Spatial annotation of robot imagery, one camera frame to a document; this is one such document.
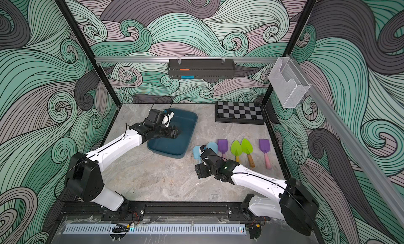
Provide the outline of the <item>green round shovel wooden handle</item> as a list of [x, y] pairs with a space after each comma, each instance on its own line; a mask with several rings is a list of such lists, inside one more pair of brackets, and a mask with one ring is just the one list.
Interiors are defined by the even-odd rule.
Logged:
[[242, 146], [238, 140], [233, 141], [233, 143], [230, 147], [230, 151], [234, 155], [235, 161], [240, 163], [241, 161], [240, 161], [239, 157], [242, 155], [243, 151], [242, 151]]

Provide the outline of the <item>light blue shovel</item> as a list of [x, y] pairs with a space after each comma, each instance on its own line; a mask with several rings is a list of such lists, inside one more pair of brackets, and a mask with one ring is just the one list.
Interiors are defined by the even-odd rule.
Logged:
[[200, 151], [200, 146], [195, 146], [192, 150], [193, 153], [193, 158], [196, 160], [196, 164], [201, 164], [201, 151]]
[[215, 154], [218, 154], [218, 145], [216, 142], [207, 143], [207, 148], [211, 149]]

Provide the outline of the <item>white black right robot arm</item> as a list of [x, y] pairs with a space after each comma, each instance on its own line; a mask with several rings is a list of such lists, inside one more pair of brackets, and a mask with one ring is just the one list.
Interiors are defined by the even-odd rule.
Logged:
[[199, 179], [213, 176], [222, 183], [255, 191], [244, 200], [246, 214], [283, 220], [298, 233], [311, 235], [316, 227], [319, 203], [300, 181], [265, 176], [234, 160], [224, 159], [206, 145], [197, 151], [200, 162], [195, 171]]

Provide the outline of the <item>teal plastic storage box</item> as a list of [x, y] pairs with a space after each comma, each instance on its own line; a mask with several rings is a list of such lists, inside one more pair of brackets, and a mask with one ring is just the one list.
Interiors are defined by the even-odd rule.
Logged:
[[171, 111], [174, 113], [174, 117], [169, 124], [178, 128], [179, 136], [176, 139], [152, 139], [147, 142], [147, 148], [155, 154], [181, 159], [187, 152], [198, 115], [194, 112], [177, 108], [172, 108]]

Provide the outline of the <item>green pointed shovel wooden handle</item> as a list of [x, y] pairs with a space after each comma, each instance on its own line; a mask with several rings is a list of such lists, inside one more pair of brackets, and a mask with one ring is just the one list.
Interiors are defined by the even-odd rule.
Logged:
[[255, 163], [254, 163], [254, 160], [253, 160], [252, 155], [251, 155], [253, 153], [253, 151], [254, 151], [254, 148], [253, 148], [252, 144], [250, 143], [249, 140], [244, 138], [242, 140], [241, 147], [242, 147], [243, 153], [245, 153], [247, 155], [250, 167], [255, 168]]

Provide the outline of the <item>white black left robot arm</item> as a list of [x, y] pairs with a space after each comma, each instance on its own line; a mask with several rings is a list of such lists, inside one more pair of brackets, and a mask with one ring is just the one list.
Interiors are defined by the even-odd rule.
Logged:
[[151, 139], [176, 139], [179, 134], [176, 126], [148, 127], [136, 123], [106, 145], [85, 154], [74, 154], [64, 180], [65, 187], [84, 202], [118, 211], [123, 207], [125, 198], [105, 186], [102, 172], [125, 153]]

